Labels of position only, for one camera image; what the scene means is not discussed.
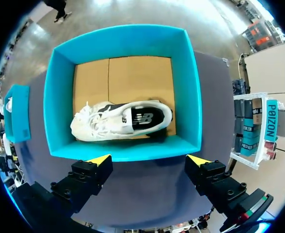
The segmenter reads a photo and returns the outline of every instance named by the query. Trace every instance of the new balance logo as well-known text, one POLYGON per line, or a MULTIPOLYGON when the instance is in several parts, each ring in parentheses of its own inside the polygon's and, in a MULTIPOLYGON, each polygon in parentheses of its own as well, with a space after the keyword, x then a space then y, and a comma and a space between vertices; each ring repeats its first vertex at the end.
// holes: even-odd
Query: new balance logo
POLYGON ((133 120, 133 124, 149 124, 152 121, 153 114, 145 113, 145 114, 137 114, 136 118, 133 120))
POLYGON ((126 123, 127 122, 127 116, 126 115, 122 115, 122 122, 126 123))

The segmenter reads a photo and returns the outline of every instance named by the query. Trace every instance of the cable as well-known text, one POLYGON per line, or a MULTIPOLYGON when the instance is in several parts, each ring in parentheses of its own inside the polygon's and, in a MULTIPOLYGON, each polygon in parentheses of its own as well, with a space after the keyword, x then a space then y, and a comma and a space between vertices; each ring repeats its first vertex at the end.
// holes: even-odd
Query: cable
POLYGON ((238 63, 237 63, 239 79, 242 79, 241 76, 240 76, 240 70, 239 70, 239 62, 240 62, 240 60, 241 60, 242 55, 244 55, 244 53, 242 53, 242 54, 239 56, 238 63))
POLYGON ((236 224, 234 224, 233 226, 229 227, 228 229, 226 229, 225 231, 223 231, 221 233, 229 232, 230 230, 234 229, 235 227, 236 227, 236 224))
POLYGON ((254 221, 254 222, 248 222, 240 225, 239 227, 230 230, 227 233, 242 233, 242 230, 248 230, 248 228, 256 226, 260 223, 273 223, 275 220, 274 219, 268 219, 268 220, 260 220, 260 221, 254 221))

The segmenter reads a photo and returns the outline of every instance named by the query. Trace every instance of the person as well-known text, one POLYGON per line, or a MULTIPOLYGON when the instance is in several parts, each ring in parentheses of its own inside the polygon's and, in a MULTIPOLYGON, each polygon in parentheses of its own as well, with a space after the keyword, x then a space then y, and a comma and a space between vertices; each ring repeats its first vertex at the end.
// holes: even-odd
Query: person
POLYGON ((66 2, 65 0, 43 0, 43 2, 53 9, 57 10, 57 15, 54 22, 57 24, 63 23, 63 21, 72 14, 72 12, 65 12, 66 2))

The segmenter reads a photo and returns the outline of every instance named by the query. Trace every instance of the white wall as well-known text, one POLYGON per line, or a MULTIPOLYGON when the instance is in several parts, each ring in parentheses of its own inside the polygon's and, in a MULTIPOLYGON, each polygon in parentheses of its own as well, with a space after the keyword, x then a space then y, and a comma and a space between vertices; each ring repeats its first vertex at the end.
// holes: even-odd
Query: white wall
POLYGON ((285 44, 245 58, 251 92, 285 92, 285 44))
MULTIPOLYGON (((255 53, 245 58, 245 63, 251 92, 268 92, 285 105, 285 44, 255 53)), ((285 150, 285 138, 277 140, 277 148, 285 150)), ((272 215, 285 205, 285 152, 278 151, 275 161, 262 161, 258 171, 237 163, 233 178, 246 182, 248 193, 260 188, 274 196, 268 208, 272 215)))
POLYGON ((43 16, 49 13, 53 8, 45 5, 43 2, 40 2, 29 14, 31 20, 37 23, 43 16))

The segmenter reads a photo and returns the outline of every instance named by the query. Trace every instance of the concrete floor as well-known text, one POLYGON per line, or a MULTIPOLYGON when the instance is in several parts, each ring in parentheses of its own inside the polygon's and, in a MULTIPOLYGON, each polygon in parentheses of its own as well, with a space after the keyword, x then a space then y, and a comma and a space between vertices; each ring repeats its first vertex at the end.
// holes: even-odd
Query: concrete floor
POLYGON ((229 0, 68 0, 73 14, 53 23, 56 11, 33 23, 18 41, 8 62, 2 92, 12 84, 26 84, 48 67, 52 49, 83 33, 121 24, 150 23, 184 28, 193 49, 230 61, 232 79, 237 60, 249 52, 240 35, 250 21, 229 0))

